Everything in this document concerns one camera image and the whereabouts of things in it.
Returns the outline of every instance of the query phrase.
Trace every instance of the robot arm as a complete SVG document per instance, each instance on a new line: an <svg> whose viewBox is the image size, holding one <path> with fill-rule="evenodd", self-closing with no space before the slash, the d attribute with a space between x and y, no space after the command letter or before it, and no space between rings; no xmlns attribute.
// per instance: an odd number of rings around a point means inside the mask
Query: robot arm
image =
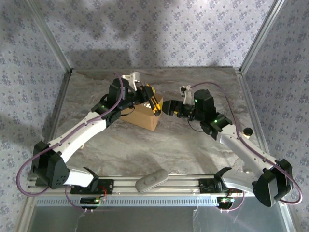
<svg viewBox="0 0 309 232"><path fill-rule="evenodd" d="M191 88L186 86L181 87L180 90L181 93L188 95ZM232 124L232 121L216 112L213 97L208 90L198 90L194 93L194 105L189 104L188 101L165 101L162 111L167 115L187 118L189 121L199 121L207 135L229 147L253 171L254 175L235 172L231 168L222 169L216 178L224 187L251 192L268 207L273 206L292 190L292 182L273 165L266 162L266 159L277 164L292 176L290 163L285 159L278 161L264 153L241 133L238 136L236 126ZM263 154L264 159L256 156L241 140L259 154Z"/></svg>
<svg viewBox="0 0 309 232"><path fill-rule="evenodd" d="M51 189L63 185L76 185L94 191L98 185L98 176L86 167L83 169L68 167L66 162L81 145L116 121L121 116L122 110L133 108L135 105L147 101L157 102L151 86L136 87L136 82L139 80L139 75L136 72L131 75L123 75L123 89L121 89L119 79L114 79L110 85L109 93L102 97L82 121L48 144L37 143L34 146L34 155L58 145L32 162L32 171L39 179ZM123 95L117 107L107 115L100 117L115 105L121 91L123 91ZM160 115L160 106L157 104L151 104L151 106L154 114Z"/></svg>

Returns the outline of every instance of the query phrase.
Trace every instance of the patterned wallpaper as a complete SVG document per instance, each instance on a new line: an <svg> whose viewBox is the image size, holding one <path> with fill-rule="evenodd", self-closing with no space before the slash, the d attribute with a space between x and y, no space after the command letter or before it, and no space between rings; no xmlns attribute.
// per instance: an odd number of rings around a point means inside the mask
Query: patterned wallpaper
<svg viewBox="0 0 309 232"><path fill-rule="evenodd" d="M308 0L286 1L245 76L271 154L291 162L305 194L294 209L309 231Z"/></svg>
<svg viewBox="0 0 309 232"><path fill-rule="evenodd" d="M273 0L39 0L73 68L239 67Z"/></svg>
<svg viewBox="0 0 309 232"><path fill-rule="evenodd" d="M0 7L0 231L10 232L24 199L16 173L48 134L64 71L23 1Z"/></svg>

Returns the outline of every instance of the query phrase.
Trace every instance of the floral wallpaper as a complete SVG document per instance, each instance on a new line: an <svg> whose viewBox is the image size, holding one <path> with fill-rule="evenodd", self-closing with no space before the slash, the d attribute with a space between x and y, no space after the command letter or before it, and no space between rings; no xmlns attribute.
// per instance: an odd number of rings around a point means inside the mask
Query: floral wallpaper
<svg viewBox="0 0 309 232"><path fill-rule="evenodd" d="M273 156L293 166L304 200L293 209L309 231L309 2L286 1L245 74ZM297 191L292 198L296 200Z"/></svg>
<svg viewBox="0 0 309 232"><path fill-rule="evenodd" d="M24 200L16 173L48 136L64 71L24 2L0 7L0 231L10 232Z"/></svg>
<svg viewBox="0 0 309 232"><path fill-rule="evenodd" d="M273 0L39 0L78 69L234 66Z"/></svg>

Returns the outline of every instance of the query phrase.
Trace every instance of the cardboard box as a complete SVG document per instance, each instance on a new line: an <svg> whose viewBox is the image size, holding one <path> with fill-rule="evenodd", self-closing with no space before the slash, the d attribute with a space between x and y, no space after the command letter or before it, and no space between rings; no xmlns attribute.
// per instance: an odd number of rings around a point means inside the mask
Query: cardboard box
<svg viewBox="0 0 309 232"><path fill-rule="evenodd" d="M162 108L163 104L163 96L160 94L155 93L155 98L158 100L160 107ZM122 115L128 114L132 111L132 109L125 109L121 112ZM158 117L154 116L154 113L149 105L148 102L143 104L139 104L135 106L135 110L127 115L120 117L121 120L133 123L137 126L143 127L145 129L149 129L151 131L155 130L161 115Z"/></svg>

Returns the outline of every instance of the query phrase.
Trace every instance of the marble surface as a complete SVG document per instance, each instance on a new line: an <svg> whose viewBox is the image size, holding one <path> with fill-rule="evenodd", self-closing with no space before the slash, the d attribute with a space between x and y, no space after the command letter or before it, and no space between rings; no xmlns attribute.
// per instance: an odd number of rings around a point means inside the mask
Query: marble surface
<svg viewBox="0 0 309 232"><path fill-rule="evenodd" d="M252 127L235 71L232 68L135 69L140 77L164 95L164 100L178 99L179 87L202 81L220 84L227 92L242 126ZM75 70L70 79L61 110L57 136L62 135L91 110L108 92L114 72L132 70ZM203 85L214 97L217 111L231 117L227 102L215 86ZM192 126L201 130L198 122ZM186 119L162 115L155 131L118 120L90 139L67 163L88 167L98 175L145 175L164 168L170 174L212 174L229 166L242 170L244 163L229 148L210 136L192 130Z"/></svg>

